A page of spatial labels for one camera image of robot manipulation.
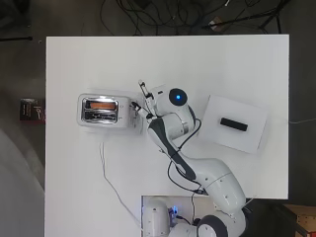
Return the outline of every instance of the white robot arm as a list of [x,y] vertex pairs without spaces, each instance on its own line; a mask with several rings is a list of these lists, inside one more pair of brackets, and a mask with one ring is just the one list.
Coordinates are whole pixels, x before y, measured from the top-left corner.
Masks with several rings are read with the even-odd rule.
[[150,119],[150,137],[186,178],[198,182],[205,189],[220,209],[213,215],[204,217],[197,228],[189,224],[176,225],[169,237],[240,236],[246,227],[242,211],[246,198],[228,166],[218,159],[189,158],[173,142],[174,139],[192,132],[196,126],[196,117],[188,106],[187,94],[181,89],[168,90],[164,86],[148,92],[141,81],[139,86],[144,93],[148,110],[139,105],[134,106],[145,118]]

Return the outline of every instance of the black cable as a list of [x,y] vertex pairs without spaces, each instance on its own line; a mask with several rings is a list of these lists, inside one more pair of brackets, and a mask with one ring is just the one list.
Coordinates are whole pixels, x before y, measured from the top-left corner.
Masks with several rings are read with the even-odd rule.
[[194,202],[194,195],[195,195],[195,193],[193,193],[192,196],[191,196],[192,208],[194,210],[194,213],[192,215],[192,223],[195,222],[195,216],[196,216],[196,206],[195,206],[195,202]]
[[[234,19],[234,21],[236,21],[247,9],[248,7],[244,8],[238,15],[237,17]],[[226,31],[228,31],[229,28],[231,28],[231,26],[234,25],[234,23],[232,24],[229,24],[229,26],[224,30],[222,31],[222,33],[224,34]]]
[[183,190],[185,190],[185,191],[192,192],[192,193],[195,194],[197,190],[190,190],[190,189],[187,189],[187,188],[185,188],[185,187],[179,185],[178,183],[176,183],[176,182],[170,177],[170,167],[171,167],[171,164],[172,164],[172,161],[170,161],[170,163],[169,163],[168,172],[167,172],[169,180],[170,180],[172,183],[174,183],[176,186],[178,186],[179,188],[181,188],[181,189],[183,189]]
[[[156,22],[156,20],[155,19],[153,19],[153,17],[151,17],[148,13],[146,13],[146,12],[144,12],[144,11],[141,11],[141,10],[136,10],[135,8],[133,8],[133,9],[127,9],[127,8],[125,8],[124,6],[122,6],[123,7],[123,9],[126,11],[126,12],[133,12],[135,15],[137,15],[137,17],[139,18],[139,20],[143,23],[143,24],[145,24],[145,25],[148,25],[148,26],[151,26],[151,27],[155,27],[156,28],[156,36],[158,36],[158,24],[157,24],[157,22]],[[139,15],[138,15],[138,13],[143,13],[143,14],[145,14],[147,17],[149,17],[153,22],[154,22],[154,24],[152,25],[152,24],[148,24],[148,23],[146,23]]]
[[128,12],[125,10],[124,5],[122,4],[121,0],[116,0],[118,6],[121,8],[121,10],[129,17],[129,19],[132,21],[132,23],[135,25],[135,27],[137,28],[137,30],[140,32],[140,29],[138,28],[138,25],[134,22],[134,20],[132,19],[132,17],[128,14]]
[[199,125],[197,127],[197,130],[195,130],[190,136],[188,136],[188,138],[179,146],[179,150],[182,149],[182,147],[199,131],[200,127],[201,127],[201,120],[196,118],[196,120],[199,121]]
[[210,10],[210,11],[207,12],[207,13],[205,13],[205,14],[203,15],[203,18],[206,17],[206,16],[208,16],[208,15],[210,15],[210,14],[212,14],[212,13],[214,13],[214,12],[216,12],[216,11],[218,11],[218,10],[221,9],[221,8],[225,7],[226,2],[227,2],[227,0],[224,0],[224,2],[223,2],[222,4],[220,4],[218,7],[216,7],[216,8],[214,8],[214,9]]
[[196,185],[200,185],[199,182],[190,180],[187,176],[185,176],[185,174],[182,173],[182,171],[181,171],[176,165],[175,165],[175,168],[176,168],[176,170],[178,171],[178,174],[181,175],[183,178],[185,178],[187,181],[190,181],[190,182],[192,182],[192,183],[194,183],[194,184],[196,184]]
[[246,4],[247,7],[253,7],[253,6],[255,6],[256,4],[258,4],[258,3],[260,3],[260,2],[261,2],[261,0],[257,0],[257,1],[254,2],[254,3],[253,3],[253,0],[250,0],[250,1],[245,0],[245,4]]
[[102,25],[108,30],[108,32],[109,32],[112,36],[114,36],[114,34],[113,34],[113,33],[111,32],[111,30],[107,27],[107,25],[105,24],[105,22],[103,21],[103,18],[102,18],[103,7],[104,7],[106,1],[107,1],[107,0],[104,0],[104,1],[102,2],[102,5],[101,5],[101,9],[100,9],[100,20],[101,20]]
[[189,221],[186,220],[186,219],[185,219],[183,216],[181,216],[181,215],[177,215],[176,218],[177,218],[177,219],[183,219],[183,220],[185,220],[188,224],[190,224]]
[[[261,0],[257,0],[256,2],[252,3],[253,0],[245,0],[245,4],[246,4],[246,8],[244,8],[238,15],[237,17],[234,19],[234,21],[238,20],[238,18],[248,9],[248,8],[251,8],[253,6],[255,6],[256,4],[260,3]],[[274,11],[275,9],[271,9],[271,10],[268,10],[266,12],[263,12],[263,13],[259,13],[259,14],[256,14],[256,15],[263,15],[263,14],[267,14],[269,12],[272,12]],[[232,26],[234,25],[234,23],[231,23],[222,33],[224,34],[228,29],[230,29]]]
[[[127,1],[127,3],[128,3],[128,5],[131,7],[131,9],[133,9],[133,5],[129,2],[129,1]],[[139,27],[138,27],[138,20],[139,20],[139,17],[138,17],[138,15],[137,14],[135,14],[135,16],[136,16],[136,18],[137,18],[137,22],[136,22],[136,25],[135,25],[135,35],[137,34],[137,32],[139,32],[139,34],[142,36],[142,32],[140,31],[140,29],[139,29]]]

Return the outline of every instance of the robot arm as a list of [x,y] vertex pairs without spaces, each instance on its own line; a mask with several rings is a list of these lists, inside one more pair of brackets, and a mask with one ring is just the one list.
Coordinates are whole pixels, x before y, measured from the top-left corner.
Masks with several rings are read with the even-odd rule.
[[[148,111],[154,112],[148,126],[150,137],[189,180],[201,184],[221,210],[201,220],[197,236],[212,236],[205,235],[211,229],[214,231],[215,226],[212,228],[211,225],[216,225],[217,232],[222,228],[226,229],[229,237],[240,236],[245,229],[242,208],[246,198],[235,176],[222,161],[189,158],[173,142],[195,129],[196,117],[188,106],[186,93],[180,89],[168,90],[165,87],[154,88],[149,93],[147,89],[143,89],[143,82],[139,85],[144,92]],[[179,228],[183,227],[176,226],[169,236],[177,236],[172,233],[177,230],[182,232]]]

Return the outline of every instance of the power cord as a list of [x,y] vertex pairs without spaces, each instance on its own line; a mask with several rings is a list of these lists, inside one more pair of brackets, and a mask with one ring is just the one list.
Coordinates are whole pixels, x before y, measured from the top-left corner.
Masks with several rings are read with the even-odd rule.
[[199,131],[199,129],[200,129],[200,127],[201,127],[201,120],[198,119],[198,118],[196,118],[196,120],[199,122],[199,125],[198,125],[198,127],[197,127],[197,130],[195,130],[190,136],[188,136],[188,138],[187,138],[183,143],[181,143],[181,145],[178,147],[179,150],[181,150],[182,147],[183,147],[194,135],[196,135],[197,132]]
[[[198,125],[197,129],[179,146],[178,152],[181,151],[182,147],[183,147],[195,134],[197,134],[197,132],[199,131],[199,129],[200,129],[200,127],[201,127],[201,120],[198,119],[198,118],[196,118],[196,120],[199,121],[199,125]],[[168,178],[169,178],[169,180],[170,180],[172,183],[174,183],[174,184],[175,184],[176,186],[178,186],[179,188],[181,188],[181,189],[183,189],[183,190],[186,190],[186,191],[189,191],[189,192],[192,192],[192,193],[194,193],[194,194],[207,195],[207,192],[206,192],[205,190],[200,190],[200,189],[199,189],[199,188],[201,187],[201,184],[200,184],[199,182],[193,181],[193,180],[189,179],[188,177],[186,177],[186,175],[185,175],[176,165],[175,165],[175,167],[176,167],[176,170],[177,170],[177,172],[179,173],[179,175],[181,175],[184,179],[186,179],[186,180],[188,180],[188,181],[190,181],[190,182],[192,182],[192,183],[194,183],[194,184],[196,184],[196,185],[199,185],[199,188],[198,188],[197,190],[190,190],[190,189],[188,189],[188,188],[185,188],[185,187],[179,185],[177,182],[175,182],[175,181],[171,178],[171,176],[170,176],[170,168],[171,168],[172,163],[173,163],[173,162],[170,161],[169,166],[168,166],[168,170],[167,170]]]
[[181,215],[177,215],[176,218],[177,218],[177,219],[185,220],[188,224],[190,224],[189,221],[186,220],[186,219],[185,219],[183,216],[181,216]]
[[108,28],[108,26],[105,24],[105,22],[103,21],[103,18],[102,18],[103,8],[104,8],[104,5],[106,4],[106,1],[107,1],[107,0],[104,0],[104,1],[102,2],[102,5],[101,5],[101,9],[100,9],[100,20],[101,20],[102,25],[107,29],[107,31],[108,31],[112,36],[114,36],[114,34],[112,33],[112,31]]
[[192,208],[193,208],[192,223],[195,222],[195,217],[196,217],[196,206],[195,206],[195,202],[194,202],[194,196],[195,196],[195,193],[193,193],[191,196],[191,203],[192,203]]
[[124,202],[122,201],[122,199],[120,198],[117,189],[114,187],[114,185],[113,185],[113,184],[110,182],[110,180],[107,178],[107,175],[106,175],[106,160],[105,160],[105,144],[104,144],[104,142],[100,143],[99,151],[100,151],[100,159],[101,159],[102,169],[103,169],[103,176],[104,176],[105,180],[106,180],[107,183],[110,185],[110,187],[113,189],[113,191],[116,193],[120,204],[125,208],[125,210],[127,211],[127,213],[132,217],[132,219],[133,219],[134,222],[136,223],[137,227],[139,227],[140,230],[143,231],[143,229],[141,228],[141,223],[140,223],[140,221],[139,221],[139,220],[137,219],[137,217],[131,212],[131,210],[125,205],[125,203],[124,203]]
[[290,123],[290,124],[300,124],[300,123],[306,123],[306,122],[315,121],[315,120],[316,120],[316,118],[312,118],[312,119],[307,119],[307,120],[289,121],[288,123]]

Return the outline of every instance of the black object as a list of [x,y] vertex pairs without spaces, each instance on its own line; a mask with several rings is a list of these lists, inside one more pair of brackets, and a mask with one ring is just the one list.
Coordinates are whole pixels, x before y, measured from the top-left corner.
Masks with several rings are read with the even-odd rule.
[[183,220],[185,220],[188,224],[190,224],[189,221],[186,220],[186,219],[185,219],[183,216],[181,216],[181,215],[177,215],[176,218],[177,218],[177,219],[183,219]]
[[171,157],[178,165],[182,166],[186,172],[186,177],[190,180],[195,180],[197,178],[195,171],[178,154],[178,150],[169,143],[164,121],[161,118],[157,118],[149,124],[148,129],[152,129],[156,133],[163,145],[167,148],[169,157]]
[[216,233],[216,236],[220,237],[228,237],[227,227],[224,223],[214,215],[207,215],[201,219],[197,226],[197,237],[198,237],[198,229],[203,228],[202,225],[208,225],[209,227],[213,228]]
[[228,118],[222,118],[220,120],[220,124],[225,125],[225,126],[229,126],[231,128],[235,128],[235,129],[241,130],[241,131],[246,131],[248,128],[247,124],[241,123],[239,121],[231,120]]
[[20,121],[45,123],[45,100],[21,99]]
[[33,40],[32,37],[27,37],[27,38],[5,38],[5,39],[0,39],[0,41],[16,41],[16,40]]
[[192,226],[198,226],[199,222],[200,222],[200,219],[196,218],[194,222],[192,223]]
[[188,96],[183,90],[175,88],[170,90],[169,100],[175,106],[182,106],[187,102]]
[[269,13],[255,14],[255,15],[251,15],[249,17],[235,19],[235,20],[232,20],[232,21],[216,23],[216,24],[209,24],[209,25],[207,25],[205,27],[202,27],[202,28],[207,30],[207,29],[211,29],[212,27],[216,27],[216,26],[224,26],[224,25],[227,25],[227,24],[234,24],[234,23],[237,23],[237,22],[248,21],[248,20],[251,20],[251,19],[268,17],[265,22],[263,22],[261,25],[258,26],[258,29],[262,30],[263,32],[266,32],[267,24],[269,24],[271,22],[271,20],[276,18],[278,33],[281,34],[281,28],[280,28],[280,22],[279,22],[279,13],[290,1],[291,0],[280,0],[278,5],[276,6],[276,8],[273,11],[269,12]]

